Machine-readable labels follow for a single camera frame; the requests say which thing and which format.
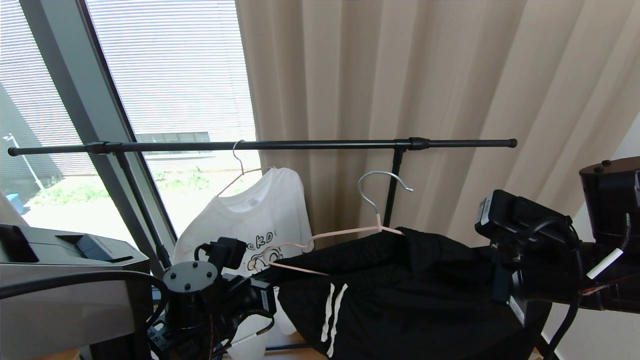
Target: clothing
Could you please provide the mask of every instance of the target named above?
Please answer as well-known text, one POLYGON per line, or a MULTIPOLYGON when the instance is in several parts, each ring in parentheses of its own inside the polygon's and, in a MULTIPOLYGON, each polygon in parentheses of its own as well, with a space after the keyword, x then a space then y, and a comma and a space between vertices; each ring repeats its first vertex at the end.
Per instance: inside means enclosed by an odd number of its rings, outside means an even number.
MULTIPOLYGON (((225 268, 223 273, 247 277, 267 267, 263 253, 268 247, 284 242, 306 244, 311 239, 311 229, 298 174, 288 168, 272 168, 243 193, 214 197, 178 239, 173 263, 193 260, 198 245, 222 236, 247 243, 240 267, 237 270, 225 268)), ((288 246, 269 250, 266 258, 274 261, 300 254, 300 248, 288 246)), ((284 334, 296 331, 284 312, 278 311, 275 320, 284 334)), ((269 321, 258 315, 250 316, 240 324, 235 339, 255 333, 269 321)), ((228 352, 236 360, 262 359, 267 336, 268 333, 262 334, 228 352)))
POLYGON ((522 327, 490 301, 490 249, 399 230, 279 261, 329 276, 272 267, 254 277, 280 287, 293 324, 330 359, 528 359, 550 305, 527 309, 522 327))

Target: black shorts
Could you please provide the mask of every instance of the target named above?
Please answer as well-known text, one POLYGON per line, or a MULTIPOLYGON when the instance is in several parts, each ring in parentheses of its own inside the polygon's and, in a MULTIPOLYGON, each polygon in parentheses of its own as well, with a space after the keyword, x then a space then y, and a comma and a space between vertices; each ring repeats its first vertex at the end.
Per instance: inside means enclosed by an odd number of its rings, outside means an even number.
POLYGON ((255 277, 278 299, 303 338, 331 359, 528 359, 550 304, 523 327, 490 300, 487 247, 399 228, 279 262, 255 277))

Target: cartoon graphic on shirt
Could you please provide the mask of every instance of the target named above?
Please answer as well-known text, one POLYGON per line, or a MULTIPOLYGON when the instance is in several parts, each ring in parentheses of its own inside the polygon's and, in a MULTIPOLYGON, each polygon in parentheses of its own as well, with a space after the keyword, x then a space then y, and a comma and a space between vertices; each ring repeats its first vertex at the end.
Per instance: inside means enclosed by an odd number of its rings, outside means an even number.
MULTIPOLYGON (((262 258, 263 254, 264 254, 264 251, 262 251, 260 254, 252 255, 249 262, 247 262, 246 269, 249 271, 259 272, 269 267, 269 265, 265 263, 265 261, 262 258)), ((280 252, 279 248, 275 248, 275 249, 269 249, 267 251, 265 258, 268 259, 269 261, 276 261, 284 258, 284 256, 280 252)))
POLYGON ((268 243, 271 242, 271 240, 273 240, 273 236, 276 233, 276 231, 274 230, 273 232, 268 232, 267 236, 266 236, 266 240, 264 236, 260 236, 260 235, 256 235, 255 236, 255 244, 254 243, 250 243, 247 244, 247 249, 249 250, 260 250, 261 247, 267 245, 268 243))

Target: white t-shirt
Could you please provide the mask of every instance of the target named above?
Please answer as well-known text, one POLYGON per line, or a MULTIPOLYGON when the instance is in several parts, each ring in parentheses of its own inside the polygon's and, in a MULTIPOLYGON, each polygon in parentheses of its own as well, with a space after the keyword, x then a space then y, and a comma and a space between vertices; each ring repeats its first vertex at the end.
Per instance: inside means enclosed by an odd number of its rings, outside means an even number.
MULTIPOLYGON (((285 242, 308 243, 311 229, 300 176, 289 168, 272 168, 247 191, 231 197, 214 197, 178 239, 173 263, 192 261, 198 245, 217 241, 222 236, 247 243, 240 267, 223 270, 223 273, 242 276, 251 276, 267 267, 262 258, 266 248, 285 242)), ((270 250, 266 257, 274 261, 301 253, 298 247, 286 246, 270 250)), ((203 257, 204 252, 201 252, 200 259, 203 257)), ((290 335, 296 329, 277 300, 276 296, 276 324, 285 335, 290 335)), ((234 339, 257 332, 269 321, 261 316, 250 316, 240 324, 234 339)), ((238 348, 230 348, 229 355, 235 360, 262 359, 267 335, 268 332, 243 342, 238 348)))

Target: clothes rack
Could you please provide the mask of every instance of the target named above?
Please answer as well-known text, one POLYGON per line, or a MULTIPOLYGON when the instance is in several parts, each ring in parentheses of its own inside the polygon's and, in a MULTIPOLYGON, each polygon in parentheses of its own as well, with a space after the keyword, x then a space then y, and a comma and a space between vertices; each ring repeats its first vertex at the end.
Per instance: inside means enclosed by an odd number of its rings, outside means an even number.
MULTIPOLYGON (((231 150, 236 142, 175 142, 175 143, 122 143, 122 142, 93 142, 84 145, 64 145, 45 147, 10 147, 7 152, 10 156, 30 154, 66 154, 74 152, 87 152, 90 154, 114 154, 118 164, 124 171, 125 178, 134 196, 145 225, 149 228, 150 235, 156 246, 156 254, 164 268, 171 266, 168 252, 164 248, 151 215, 144 203, 142 193, 135 181, 126 152, 147 151, 219 151, 231 150)), ((435 147, 516 147, 516 139, 502 140, 430 140, 426 138, 411 137, 395 140, 304 140, 304 141, 256 141, 239 142, 237 150, 326 150, 326 149, 393 149, 394 157, 391 172, 400 174, 400 168, 406 151, 419 151, 435 147)), ((396 197, 397 180, 393 177, 389 181, 387 191, 387 203, 383 225, 389 226, 396 197)), ((158 199, 161 214, 166 217, 166 223, 172 226, 168 219, 166 208, 162 199, 158 199)), ((308 347, 306 344, 282 345, 269 347, 267 350, 287 350, 292 348, 308 347)))

